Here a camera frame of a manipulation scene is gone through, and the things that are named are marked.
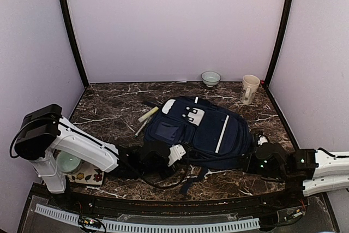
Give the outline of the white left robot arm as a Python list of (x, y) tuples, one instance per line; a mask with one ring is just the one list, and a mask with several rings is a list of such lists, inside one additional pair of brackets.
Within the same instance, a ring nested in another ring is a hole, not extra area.
[(129, 148), (103, 142), (78, 127), (62, 115), (62, 108), (57, 104), (42, 107), (27, 114), (20, 130), (13, 138), (9, 155), (29, 161), (47, 186), (50, 193), (65, 209), (72, 209), (77, 204), (77, 197), (68, 188), (69, 179), (53, 156), (55, 150), (65, 152), (78, 159), (96, 166), (101, 171), (121, 179), (141, 179), (145, 184), (157, 189), (172, 189), (186, 179), (189, 165), (178, 182), (161, 186), (146, 178), (147, 173), (170, 171), (178, 160), (189, 160), (186, 145), (163, 146), (152, 143), (150, 152), (159, 156), (158, 160), (146, 165), (142, 153)]

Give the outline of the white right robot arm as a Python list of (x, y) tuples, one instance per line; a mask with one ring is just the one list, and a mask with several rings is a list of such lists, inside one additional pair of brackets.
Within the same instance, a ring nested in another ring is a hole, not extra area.
[(242, 156), (243, 170), (261, 179), (281, 183), (284, 191), (278, 203), (291, 207), (299, 199), (318, 193), (348, 190), (348, 152), (330, 152), (324, 148), (287, 152), (265, 136), (248, 154)]

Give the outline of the navy blue student backpack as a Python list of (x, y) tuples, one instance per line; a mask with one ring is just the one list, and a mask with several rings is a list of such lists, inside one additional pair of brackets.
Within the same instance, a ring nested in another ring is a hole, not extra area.
[(201, 167), (195, 178), (181, 188), (187, 193), (193, 182), (209, 170), (242, 168), (242, 156), (252, 151), (253, 137), (239, 114), (200, 97), (174, 97), (165, 101), (145, 130), (143, 142), (162, 141), (169, 146), (185, 141), (194, 150), (186, 152), (190, 165)]

